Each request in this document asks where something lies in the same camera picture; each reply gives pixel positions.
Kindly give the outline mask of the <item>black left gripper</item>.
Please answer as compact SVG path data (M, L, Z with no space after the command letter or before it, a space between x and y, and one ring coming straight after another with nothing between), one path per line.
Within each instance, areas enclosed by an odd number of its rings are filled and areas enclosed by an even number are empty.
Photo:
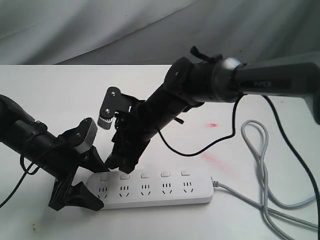
M73 136L74 134L70 132L60 134L53 150L49 152L49 156L53 159L55 182L48 206L56 211L67 206L99 211L104 207L104 203L92 194L82 181L72 185L82 160L81 154L74 148ZM82 156L83 168L93 173L110 171L95 146L92 146Z

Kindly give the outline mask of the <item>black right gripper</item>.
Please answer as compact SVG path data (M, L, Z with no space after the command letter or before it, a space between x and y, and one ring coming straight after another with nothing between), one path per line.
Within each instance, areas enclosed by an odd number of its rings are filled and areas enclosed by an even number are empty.
M149 144L144 140L143 134L147 134L139 116L139 108L146 101L138 99L138 103L130 112L120 112L115 115L115 134L112 137L113 148L104 162L104 167L109 170L119 168L125 174L135 170L139 159Z

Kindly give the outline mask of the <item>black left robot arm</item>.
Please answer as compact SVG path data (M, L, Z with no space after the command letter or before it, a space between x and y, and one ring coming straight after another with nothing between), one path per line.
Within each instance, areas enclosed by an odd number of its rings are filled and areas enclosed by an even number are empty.
M48 206L56 211L66 206L99 211L102 200L83 182L72 185L79 167L93 173L107 171L94 140L98 127L91 117L58 136L48 131L11 98L0 96L0 141L19 154L23 174L34 175L32 166L55 178Z

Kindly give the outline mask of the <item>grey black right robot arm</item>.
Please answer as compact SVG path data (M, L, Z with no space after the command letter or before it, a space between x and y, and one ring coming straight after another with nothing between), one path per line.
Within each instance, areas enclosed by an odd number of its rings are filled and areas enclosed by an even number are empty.
M206 102L234 103L242 95L283 96L305 100L316 123L320 121L319 52L242 63L221 54L176 60L163 83L145 100L107 89L98 125L115 126L113 148L105 161L108 169L129 174L139 162L151 138L181 113Z

